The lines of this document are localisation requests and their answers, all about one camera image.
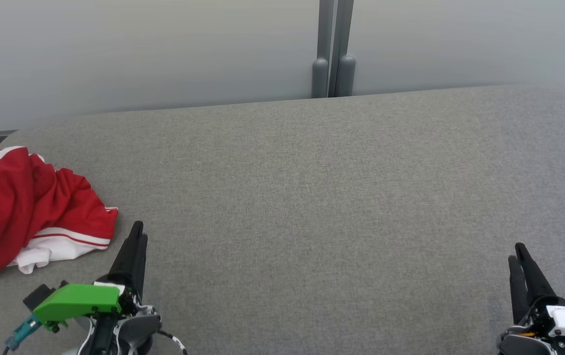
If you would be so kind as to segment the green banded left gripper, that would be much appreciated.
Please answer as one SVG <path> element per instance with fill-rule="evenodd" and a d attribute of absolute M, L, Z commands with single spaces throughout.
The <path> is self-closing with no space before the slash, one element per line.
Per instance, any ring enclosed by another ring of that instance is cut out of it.
<path fill-rule="evenodd" d="M 79 320 L 88 332 L 113 332 L 123 324 L 133 328 L 143 323 L 160 326 L 158 310 L 142 302 L 148 242 L 143 222 L 134 222 L 113 262 L 109 280 L 61 288 L 61 304 L 34 311 L 41 327 L 59 332 L 73 320 Z"/>

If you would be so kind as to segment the red white basketball jersey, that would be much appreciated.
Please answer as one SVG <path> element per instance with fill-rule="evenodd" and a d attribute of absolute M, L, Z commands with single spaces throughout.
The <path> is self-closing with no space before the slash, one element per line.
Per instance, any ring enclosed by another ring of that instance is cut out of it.
<path fill-rule="evenodd" d="M 30 274 L 53 261 L 109 247 L 117 209 L 107 208 L 85 177 L 68 169 L 56 173 L 54 187 L 37 201 L 27 234 L 0 232 L 0 270 L 16 266 Z"/>

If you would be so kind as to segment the grey fabric sofa seat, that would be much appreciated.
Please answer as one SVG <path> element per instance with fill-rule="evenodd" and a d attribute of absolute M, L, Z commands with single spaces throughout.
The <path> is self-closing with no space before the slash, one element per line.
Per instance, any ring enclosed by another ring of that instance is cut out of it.
<path fill-rule="evenodd" d="M 0 355 L 41 284 L 109 271 L 189 355 L 496 355 L 507 257 L 565 297 L 565 95 L 477 87 L 118 112 L 16 131 L 118 207 L 106 251 L 0 271 Z"/>

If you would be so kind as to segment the grey double partition post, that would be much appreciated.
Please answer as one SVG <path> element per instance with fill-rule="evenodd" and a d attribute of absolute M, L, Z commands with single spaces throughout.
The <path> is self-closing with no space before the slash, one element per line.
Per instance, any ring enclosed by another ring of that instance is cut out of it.
<path fill-rule="evenodd" d="M 312 99 L 352 95 L 356 59 L 348 54 L 348 42 L 353 10 L 354 0 L 320 0 Z"/>

